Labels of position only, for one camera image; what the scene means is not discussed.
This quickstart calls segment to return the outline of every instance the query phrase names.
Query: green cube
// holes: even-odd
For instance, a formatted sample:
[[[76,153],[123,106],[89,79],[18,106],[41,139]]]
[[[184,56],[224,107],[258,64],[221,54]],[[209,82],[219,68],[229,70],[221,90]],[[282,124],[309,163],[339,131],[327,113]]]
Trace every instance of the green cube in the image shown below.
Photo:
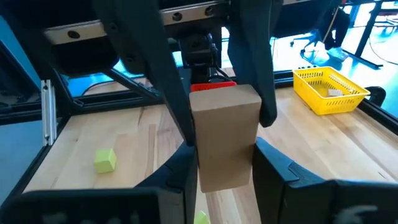
[[[116,166],[116,155],[113,149],[100,149],[95,153],[94,167],[97,173],[112,172]]]

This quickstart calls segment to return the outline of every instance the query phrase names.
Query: yellow basket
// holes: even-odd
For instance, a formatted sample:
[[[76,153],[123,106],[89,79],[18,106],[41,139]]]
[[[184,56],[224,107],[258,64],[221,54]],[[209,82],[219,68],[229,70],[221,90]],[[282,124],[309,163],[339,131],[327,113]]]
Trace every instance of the yellow basket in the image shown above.
[[[294,91],[317,114],[353,111],[370,92],[331,67],[294,70]],[[327,97],[328,90],[341,90],[343,96]]]

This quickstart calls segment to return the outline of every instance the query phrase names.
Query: red object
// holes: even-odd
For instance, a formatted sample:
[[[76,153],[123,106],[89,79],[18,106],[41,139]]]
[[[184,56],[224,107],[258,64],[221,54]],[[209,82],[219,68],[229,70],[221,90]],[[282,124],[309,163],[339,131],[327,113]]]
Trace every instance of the red object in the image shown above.
[[[202,91],[202,90],[212,90],[215,88],[236,86],[236,82],[228,81],[221,83],[200,83],[191,85],[191,92]]]

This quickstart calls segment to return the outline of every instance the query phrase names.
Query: wooden table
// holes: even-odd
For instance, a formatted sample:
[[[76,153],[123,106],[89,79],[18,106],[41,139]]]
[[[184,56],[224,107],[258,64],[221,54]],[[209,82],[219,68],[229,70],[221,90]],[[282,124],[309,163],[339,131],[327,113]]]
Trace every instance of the wooden table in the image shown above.
[[[90,93],[122,90],[110,83]],[[398,180],[398,137],[360,110],[317,116],[292,88],[276,91],[278,118],[258,135],[323,178]],[[74,116],[25,191],[134,187],[179,147],[182,137],[164,105]],[[116,170],[97,174],[95,151],[113,148]],[[203,194],[197,212],[211,223],[260,223],[250,185]]]

